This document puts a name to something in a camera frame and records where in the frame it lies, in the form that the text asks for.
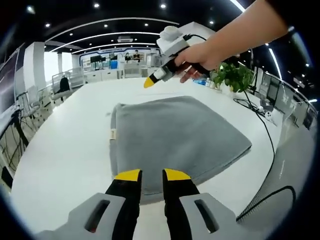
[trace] computer monitor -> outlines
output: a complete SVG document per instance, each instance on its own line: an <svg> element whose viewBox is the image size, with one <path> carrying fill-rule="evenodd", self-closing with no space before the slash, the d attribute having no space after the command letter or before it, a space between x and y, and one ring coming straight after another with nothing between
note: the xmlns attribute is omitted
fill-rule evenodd
<svg viewBox="0 0 320 240"><path fill-rule="evenodd" d="M0 118L15 105L15 73L18 51L0 69Z"/></svg>

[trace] railing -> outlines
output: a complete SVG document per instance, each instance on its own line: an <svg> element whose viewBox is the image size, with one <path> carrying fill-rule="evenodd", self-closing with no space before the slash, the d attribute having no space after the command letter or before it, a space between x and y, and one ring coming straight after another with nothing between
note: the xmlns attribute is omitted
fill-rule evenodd
<svg viewBox="0 0 320 240"><path fill-rule="evenodd" d="M308 129L317 123L316 108L298 89L278 77L263 73L257 91L284 114L284 120L291 119L298 127L304 125Z"/></svg>
<svg viewBox="0 0 320 240"><path fill-rule="evenodd" d="M68 71L60 72L52 76L51 87L53 93L57 93L60 89L60 80L65 76L68 79L70 90L77 89L86 83L86 76L81 67L72 68Z"/></svg>

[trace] black ceiling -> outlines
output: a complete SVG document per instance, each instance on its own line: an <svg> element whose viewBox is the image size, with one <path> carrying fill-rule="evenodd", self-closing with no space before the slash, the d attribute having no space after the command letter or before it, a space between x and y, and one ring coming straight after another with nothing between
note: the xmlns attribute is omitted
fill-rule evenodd
<svg viewBox="0 0 320 240"><path fill-rule="evenodd" d="M238 2L244 8L247 8L254 0L238 0ZM100 7L94 8L94 3L98 3ZM165 9L160 8L162 3L166 4ZM34 6L35 14L26 13L27 4ZM5 36L10 37L10 33L13 34L12 39L7 41L7 55L24 42L44 42L56 34L76 26L104 19L124 17L152 18L176 22L179 24L178 26L194 21L218 31L241 13L229 0L30 0L27 4L17 6L16 2L7 1L4 5L4 11L8 13L8 17L0 27L0 36L3 36L2 45L5 44ZM50 23L51 27L45 28L46 23ZM112 20L80 27L52 40L69 43L78 39L107 33L160 33L168 25L173 24L145 19ZM136 38L137 43L156 43L158 39L156 35L130 34L130 36L134 39ZM73 45L86 49L116 43L118 37L119 35L96 37ZM293 82L293 76L295 76L305 83L306 89L301 90L304 94L309 96L315 94L311 69L306 67L306 62L291 41L291 37L284 36L275 40L270 43L269 47L273 49L277 57L282 78L296 87L297 85ZM48 45L46 51L51 51L54 48L55 46ZM74 50L70 51L69 47L63 47L59 51L74 52ZM260 67L264 66L263 69L265 71L278 76L278 71L267 46L263 45L253 49L253 54ZM242 53L239 60L249 64L250 55L249 52Z"/></svg>

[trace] led strip light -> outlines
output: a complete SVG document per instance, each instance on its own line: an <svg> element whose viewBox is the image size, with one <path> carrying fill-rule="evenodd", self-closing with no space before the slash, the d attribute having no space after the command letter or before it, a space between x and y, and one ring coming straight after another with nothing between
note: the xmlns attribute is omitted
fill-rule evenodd
<svg viewBox="0 0 320 240"><path fill-rule="evenodd" d="M167 21L167 20L162 20L162 19L157 19L157 18L149 18L149 17L116 17L116 18L108 18L108 19L102 19L102 20L98 20L98 21L92 21L92 22L88 22L88 23L85 23L85 24L82 24L82 25L79 25L79 26L75 26L73 28L70 28L70 29L67 29L65 31L62 31L52 37L50 37L49 39L47 39L45 41L48 42L62 34L65 34L67 32L70 32L72 30L75 30L75 29L78 29L78 28L82 28L82 27L85 27L85 26L88 26L88 25L92 25L92 24L98 24L98 23L104 23L104 22L109 22L109 21L117 21L117 20L147 20L147 21L156 21L156 22L163 22L163 23L167 23L167 24L173 24L173 25L179 25L179 23L177 22L174 22L174 21Z"/></svg>
<svg viewBox="0 0 320 240"><path fill-rule="evenodd" d="M88 50L91 50L91 49L111 47L111 46L122 46L122 45L152 45L152 46L154 46L156 44L155 43L146 43L146 42L112 43L112 44L107 44L107 45L89 47L89 48L86 48L86 49L82 49L82 50L79 50L79 51L72 52L72 54L77 54L77 53L88 51Z"/></svg>
<svg viewBox="0 0 320 240"><path fill-rule="evenodd" d="M85 41L85 40L88 40L88 39L94 39L94 38L99 38L99 37L104 37L104 36L110 36L110 35L121 35L121 34L147 34L147 35L156 35L156 36L159 36L160 33L155 33L155 32L145 32L145 31L122 31L122 32L111 32L111 33L104 33L104 34L99 34L99 35L94 35L94 36L88 36L88 37L84 37L84 38L81 38L81 39L78 39L78 40L74 40L74 41L71 41L71 42L68 42L66 44L63 44L61 46L58 46L56 47L55 49L49 51L49 53L52 53L58 49L61 49L65 46L68 46L70 44L74 44L74 43L78 43L78 42L81 42L81 41Z"/></svg>
<svg viewBox="0 0 320 240"><path fill-rule="evenodd" d="M244 12L246 10L237 0L230 0L230 2L232 2L238 9L240 9L241 12ZM272 59L273 59L274 64L275 64L275 67L276 67L276 69L278 71L279 78L282 80L282 75L281 75L281 72L280 72L279 64L278 64L277 58L275 56L275 53L271 48L269 48L269 52L270 52L270 54L272 56Z"/></svg>

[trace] white device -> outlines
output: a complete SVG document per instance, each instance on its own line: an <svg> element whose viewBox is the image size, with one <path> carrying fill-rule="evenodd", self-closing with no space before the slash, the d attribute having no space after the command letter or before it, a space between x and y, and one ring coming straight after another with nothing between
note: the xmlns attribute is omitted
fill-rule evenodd
<svg viewBox="0 0 320 240"><path fill-rule="evenodd" d="M183 34L175 26L166 26L160 32L160 38L156 41L163 54L171 56L178 53L181 49L189 47L189 44L183 38Z"/></svg>

